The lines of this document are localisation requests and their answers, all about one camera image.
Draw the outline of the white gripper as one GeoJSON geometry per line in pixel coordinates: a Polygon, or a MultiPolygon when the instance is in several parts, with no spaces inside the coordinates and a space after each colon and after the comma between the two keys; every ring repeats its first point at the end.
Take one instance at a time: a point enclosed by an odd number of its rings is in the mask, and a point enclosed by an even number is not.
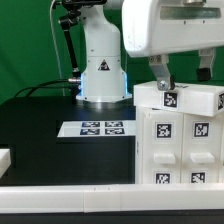
{"type": "Polygon", "coordinates": [[[199,50],[199,82],[213,76],[215,49],[224,46],[224,0],[124,0],[123,39],[131,57],[149,57],[160,91],[175,88],[166,54],[199,50]]]}

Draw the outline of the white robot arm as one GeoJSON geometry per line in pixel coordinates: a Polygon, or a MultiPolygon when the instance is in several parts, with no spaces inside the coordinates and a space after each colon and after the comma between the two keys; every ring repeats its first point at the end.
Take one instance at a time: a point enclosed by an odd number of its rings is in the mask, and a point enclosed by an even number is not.
{"type": "Polygon", "coordinates": [[[131,97],[121,68],[120,48],[133,58],[149,58],[158,88],[173,80],[168,56],[197,50],[197,76],[212,77],[215,49],[224,46],[224,0],[100,0],[81,6],[87,66],[79,98],[119,102],[131,97]]]}

